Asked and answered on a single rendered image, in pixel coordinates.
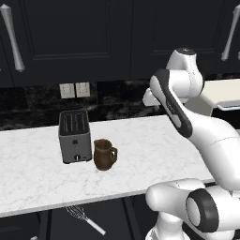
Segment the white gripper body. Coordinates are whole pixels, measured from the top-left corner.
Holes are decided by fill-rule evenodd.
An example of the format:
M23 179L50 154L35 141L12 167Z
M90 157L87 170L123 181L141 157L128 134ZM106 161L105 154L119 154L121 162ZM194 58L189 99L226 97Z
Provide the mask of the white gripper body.
M150 88L147 88L145 90L145 93L142 98L142 102L145 106L151 107L151 106L160 106L161 100L163 99L164 95L162 93L159 93L157 95L154 95Z

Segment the dark open drawer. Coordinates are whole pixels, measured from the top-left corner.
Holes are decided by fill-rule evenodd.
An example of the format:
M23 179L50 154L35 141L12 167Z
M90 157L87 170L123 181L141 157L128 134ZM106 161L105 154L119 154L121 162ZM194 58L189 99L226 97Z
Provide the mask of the dark open drawer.
M65 207L41 216L39 240L143 240L131 197L83 205L85 214L106 233L72 217Z

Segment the white appliance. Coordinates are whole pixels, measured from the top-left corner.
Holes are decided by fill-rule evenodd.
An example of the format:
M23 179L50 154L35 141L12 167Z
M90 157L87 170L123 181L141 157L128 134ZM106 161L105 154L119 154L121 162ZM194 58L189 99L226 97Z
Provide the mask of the white appliance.
M207 81L201 94L185 106L206 116L211 116L214 109L223 112L240 110L240 79Z

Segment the brown jug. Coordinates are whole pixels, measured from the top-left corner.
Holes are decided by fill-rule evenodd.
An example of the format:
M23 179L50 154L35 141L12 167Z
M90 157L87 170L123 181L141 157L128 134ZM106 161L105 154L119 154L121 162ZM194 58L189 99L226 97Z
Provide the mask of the brown jug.
M108 171L117 160L118 150L106 139L94 141L94 162L101 171Z

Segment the dark cupboard door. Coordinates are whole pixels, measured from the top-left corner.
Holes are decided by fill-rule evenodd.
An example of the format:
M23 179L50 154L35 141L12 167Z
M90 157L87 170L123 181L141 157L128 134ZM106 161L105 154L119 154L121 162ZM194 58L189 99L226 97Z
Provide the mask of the dark cupboard door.
M130 78L133 0L0 0L11 7L25 66L15 69L0 13L13 87Z
M0 88L13 87L8 60L4 50L2 39L0 38Z
M235 48L227 60L221 55L238 5L240 0L134 0L131 77L150 78L178 48L197 54L203 75L233 71Z
M240 74L240 10L237 24L235 26L234 34L232 37L231 49L228 58L227 72L231 74Z

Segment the grey toaster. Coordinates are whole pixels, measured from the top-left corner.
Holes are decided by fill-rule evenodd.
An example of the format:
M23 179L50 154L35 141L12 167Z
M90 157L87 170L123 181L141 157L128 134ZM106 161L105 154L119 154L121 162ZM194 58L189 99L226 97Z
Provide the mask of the grey toaster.
M61 112L58 138L65 164L92 159L91 133L86 110Z

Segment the beige wall socket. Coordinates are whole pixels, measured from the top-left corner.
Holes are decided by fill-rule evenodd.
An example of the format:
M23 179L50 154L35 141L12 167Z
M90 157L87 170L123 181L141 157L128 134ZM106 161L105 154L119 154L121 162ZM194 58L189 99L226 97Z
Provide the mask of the beige wall socket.
M75 89L73 83L61 83L59 87L61 98L75 98Z
M90 97L90 84L88 82L76 82L75 85L78 98Z

